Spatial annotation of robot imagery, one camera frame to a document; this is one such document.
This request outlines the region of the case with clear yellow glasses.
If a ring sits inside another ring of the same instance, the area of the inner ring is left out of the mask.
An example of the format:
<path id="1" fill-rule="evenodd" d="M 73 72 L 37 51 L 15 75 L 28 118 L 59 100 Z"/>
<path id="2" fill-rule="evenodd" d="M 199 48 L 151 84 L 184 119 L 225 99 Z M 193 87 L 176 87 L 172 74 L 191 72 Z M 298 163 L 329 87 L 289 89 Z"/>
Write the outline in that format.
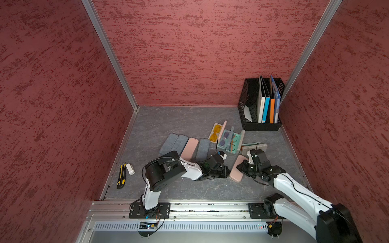
<path id="1" fill-rule="evenodd" d="M 208 139 L 201 138 L 196 153 L 195 161 L 202 162 L 207 159 L 209 151 L 210 141 Z"/>

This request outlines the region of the pink case with tortoise sunglasses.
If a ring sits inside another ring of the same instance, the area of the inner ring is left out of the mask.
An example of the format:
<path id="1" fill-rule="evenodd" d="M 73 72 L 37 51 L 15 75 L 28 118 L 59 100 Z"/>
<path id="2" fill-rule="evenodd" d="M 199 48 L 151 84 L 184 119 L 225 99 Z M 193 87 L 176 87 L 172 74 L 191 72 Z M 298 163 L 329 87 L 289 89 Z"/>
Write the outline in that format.
<path id="1" fill-rule="evenodd" d="M 184 150 L 182 151 L 180 157 L 186 161 L 191 161 L 192 160 L 192 157 L 193 157 L 193 154 L 198 146 L 198 139 L 195 139 L 195 138 L 189 138 L 185 147 L 184 147 Z"/>

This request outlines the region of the grey case with black glasses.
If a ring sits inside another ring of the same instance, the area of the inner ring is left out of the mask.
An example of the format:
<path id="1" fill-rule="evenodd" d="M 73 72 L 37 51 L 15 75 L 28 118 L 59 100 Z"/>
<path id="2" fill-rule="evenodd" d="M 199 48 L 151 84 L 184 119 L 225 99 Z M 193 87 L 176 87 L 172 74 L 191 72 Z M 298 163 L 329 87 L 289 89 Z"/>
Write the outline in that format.
<path id="1" fill-rule="evenodd" d="M 171 150 L 176 151 L 179 155 L 181 155 L 188 140 L 189 138 L 187 136 L 179 135 Z"/>

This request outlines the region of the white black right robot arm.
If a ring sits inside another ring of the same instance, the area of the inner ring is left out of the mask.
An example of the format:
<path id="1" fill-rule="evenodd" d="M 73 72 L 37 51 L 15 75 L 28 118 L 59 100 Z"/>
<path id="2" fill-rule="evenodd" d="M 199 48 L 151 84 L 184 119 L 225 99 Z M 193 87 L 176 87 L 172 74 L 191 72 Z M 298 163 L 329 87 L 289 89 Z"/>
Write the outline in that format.
<path id="1" fill-rule="evenodd" d="M 271 165 L 261 149 L 248 152 L 248 159 L 235 165 L 252 179 L 260 177 L 262 184 L 279 193 L 263 203 L 268 217 L 283 217 L 307 232 L 318 243 L 360 243 L 362 238 L 348 208 L 333 204 L 302 186 L 280 166 Z"/>

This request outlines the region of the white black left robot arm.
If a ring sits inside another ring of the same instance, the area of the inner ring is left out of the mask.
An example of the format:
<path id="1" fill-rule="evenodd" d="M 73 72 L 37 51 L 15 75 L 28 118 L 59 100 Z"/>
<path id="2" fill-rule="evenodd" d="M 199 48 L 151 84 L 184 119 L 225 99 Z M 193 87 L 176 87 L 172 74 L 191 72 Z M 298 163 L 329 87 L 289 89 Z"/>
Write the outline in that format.
<path id="1" fill-rule="evenodd" d="M 146 183 L 141 203 L 146 211 L 158 206 L 162 190 L 179 178 L 192 181 L 206 179 L 226 179 L 231 170 L 224 164 L 227 155 L 218 151 L 201 162 L 189 162 L 179 156 L 176 151 L 169 152 L 146 164 L 142 169 L 142 177 Z"/>

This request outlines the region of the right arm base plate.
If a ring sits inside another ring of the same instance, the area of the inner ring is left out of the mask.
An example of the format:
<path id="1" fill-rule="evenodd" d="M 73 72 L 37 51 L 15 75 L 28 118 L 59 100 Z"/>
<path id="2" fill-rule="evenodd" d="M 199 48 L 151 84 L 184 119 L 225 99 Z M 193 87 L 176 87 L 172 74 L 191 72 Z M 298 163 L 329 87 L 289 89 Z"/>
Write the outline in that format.
<path id="1" fill-rule="evenodd" d="M 269 202 L 249 203 L 248 212 L 250 219 L 271 219 L 274 220 L 277 215 L 273 210 L 273 206 Z"/>

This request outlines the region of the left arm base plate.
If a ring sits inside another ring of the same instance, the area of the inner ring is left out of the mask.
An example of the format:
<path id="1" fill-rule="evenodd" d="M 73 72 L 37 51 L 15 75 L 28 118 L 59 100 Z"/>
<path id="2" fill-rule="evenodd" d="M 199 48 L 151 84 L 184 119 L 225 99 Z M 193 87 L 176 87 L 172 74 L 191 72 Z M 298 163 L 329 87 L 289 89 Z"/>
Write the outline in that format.
<path id="1" fill-rule="evenodd" d="M 160 202 L 150 210 L 146 210 L 139 201 L 133 202 L 129 207 L 130 219 L 168 219 L 170 215 L 171 204 L 169 202 Z"/>

